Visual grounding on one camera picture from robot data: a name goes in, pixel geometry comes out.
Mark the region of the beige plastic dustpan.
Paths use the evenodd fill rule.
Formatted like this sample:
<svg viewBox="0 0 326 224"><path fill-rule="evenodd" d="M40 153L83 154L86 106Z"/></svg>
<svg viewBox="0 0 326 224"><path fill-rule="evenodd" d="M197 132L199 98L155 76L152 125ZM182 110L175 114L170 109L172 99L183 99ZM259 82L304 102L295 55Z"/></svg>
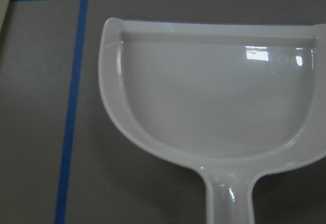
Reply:
<svg viewBox="0 0 326 224"><path fill-rule="evenodd" d="M325 157L325 25L109 18L98 80L135 145L196 171L208 223L254 223L265 175Z"/></svg>

